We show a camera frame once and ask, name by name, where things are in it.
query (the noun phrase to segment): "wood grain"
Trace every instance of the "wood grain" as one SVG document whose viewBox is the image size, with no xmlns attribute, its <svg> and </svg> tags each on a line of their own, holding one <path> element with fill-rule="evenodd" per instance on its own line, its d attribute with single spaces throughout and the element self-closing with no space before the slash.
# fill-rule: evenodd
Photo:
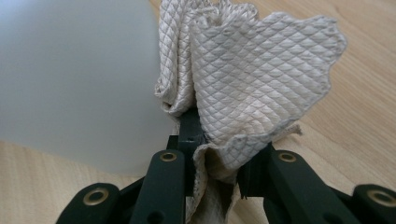
<svg viewBox="0 0 396 224">
<path fill-rule="evenodd" d="M 332 68 L 330 94 L 300 121 L 304 136 L 287 137 L 276 148 L 298 152 L 341 191 L 350 193 L 363 183 L 396 189 L 396 2 L 249 2 L 262 17 L 279 10 L 299 19 L 334 17 L 348 40 Z M 161 1 L 150 3 L 158 18 Z M 0 223 L 54 223 L 87 185 L 109 182 L 123 188 L 135 180 L 6 142 L 0 142 L 0 170 Z M 267 223 L 262 200 L 239 202 L 230 223 Z"/>
</svg>

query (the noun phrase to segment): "diamond-patterned cloth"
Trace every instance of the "diamond-patterned cloth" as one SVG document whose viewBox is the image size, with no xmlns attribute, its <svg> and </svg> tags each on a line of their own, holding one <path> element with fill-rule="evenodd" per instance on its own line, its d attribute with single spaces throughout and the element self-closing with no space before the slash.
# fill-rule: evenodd
<svg viewBox="0 0 396 224">
<path fill-rule="evenodd" d="M 213 180 L 234 184 L 242 165 L 329 91 L 347 42 L 333 19 L 259 20 L 253 5 L 228 0 L 163 0 L 160 41 L 156 95 L 175 118 L 197 106 L 209 140 L 194 154 L 187 220 L 224 222 L 230 206 Z"/>
</svg>

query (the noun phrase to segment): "wooden surface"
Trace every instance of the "wooden surface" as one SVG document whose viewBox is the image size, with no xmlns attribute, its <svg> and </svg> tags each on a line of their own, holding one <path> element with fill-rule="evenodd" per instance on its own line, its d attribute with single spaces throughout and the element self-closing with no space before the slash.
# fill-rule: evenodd
<svg viewBox="0 0 396 224">
<path fill-rule="evenodd" d="M 299 19 L 332 16 L 348 40 L 331 71 L 331 93 L 300 121 L 304 136 L 287 137 L 276 148 L 298 152 L 327 184 L 343 192 L 363 183 L 396 190 L 396 2 L 249 2 L 262 17 L 279 10 Z M 160 0 L 151 4 L 158 17 Z M 0 223 L 54 223 L 87 185 L 110 182 L 123 188 L 134 180 L 0 142 Z M 262 201 L 239 202 L 230 222 L 266 223 Z"/>
</svg>

